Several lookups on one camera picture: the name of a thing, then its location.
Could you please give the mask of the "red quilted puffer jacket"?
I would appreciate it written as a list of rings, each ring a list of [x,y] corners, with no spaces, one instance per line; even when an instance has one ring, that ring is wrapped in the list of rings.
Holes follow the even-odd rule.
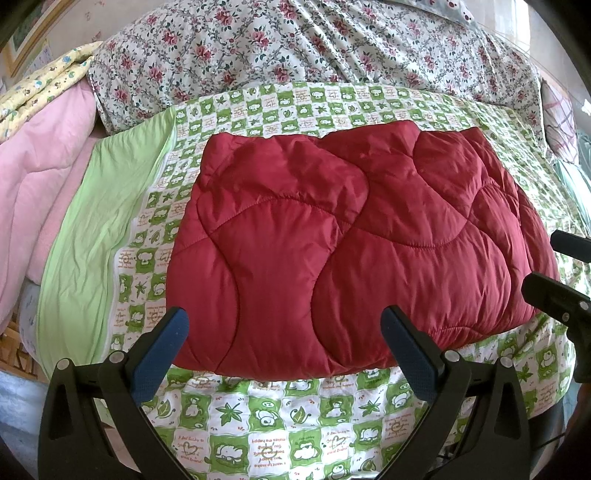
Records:
[[[534,317],[531,272],[559,275],[548,233],[478,128],[218,133],[166,272],[189,320],[174,362],[259,381],[392,367],[386,307],[458,348]]]

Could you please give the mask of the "plaid pink pillow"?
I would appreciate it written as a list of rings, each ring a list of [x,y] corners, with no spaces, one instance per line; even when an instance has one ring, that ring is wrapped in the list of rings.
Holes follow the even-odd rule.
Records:
[[[541,84],[543,125],[552,152],[563,161],[578,165],[579,151],[572,102],[554,82]]]

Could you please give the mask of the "pink blanket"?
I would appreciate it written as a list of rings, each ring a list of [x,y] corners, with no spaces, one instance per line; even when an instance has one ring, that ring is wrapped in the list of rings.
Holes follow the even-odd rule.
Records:
[[[52,100],[1,144],[1,329],[25,279],[38,284],[89,159],[96,104],[86,80]]]

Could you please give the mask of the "white pillow with red dots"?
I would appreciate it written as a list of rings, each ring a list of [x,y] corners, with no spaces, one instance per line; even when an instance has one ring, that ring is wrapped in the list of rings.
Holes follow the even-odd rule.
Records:
[[[399,3],[464,24],[475,24],[475,18],[462,0],[399,0]]]

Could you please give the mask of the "yellow floral quilt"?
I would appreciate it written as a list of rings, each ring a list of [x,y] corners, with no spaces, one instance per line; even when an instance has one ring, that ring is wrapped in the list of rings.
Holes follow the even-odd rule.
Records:
[[[102,41],[73,48],[21,79],[1,96],[1,142],[13,136],[27,121],[77,84],[87,73]]]

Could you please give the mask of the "floral rose print duvet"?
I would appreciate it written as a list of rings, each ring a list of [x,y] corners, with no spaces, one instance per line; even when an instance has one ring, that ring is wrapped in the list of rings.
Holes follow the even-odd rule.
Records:
[[[543,132],[541,79],[473,25],[398,1],[171,1],[106,40],[87,73],[109,133],[260,83],[370,82],[512,108]]]

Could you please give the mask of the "framed picture on wall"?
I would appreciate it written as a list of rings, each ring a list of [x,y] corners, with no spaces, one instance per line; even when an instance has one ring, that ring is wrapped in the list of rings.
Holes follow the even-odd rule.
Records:
[[[1,22],[1,76],[12,77],[73,0],[17,1]]]

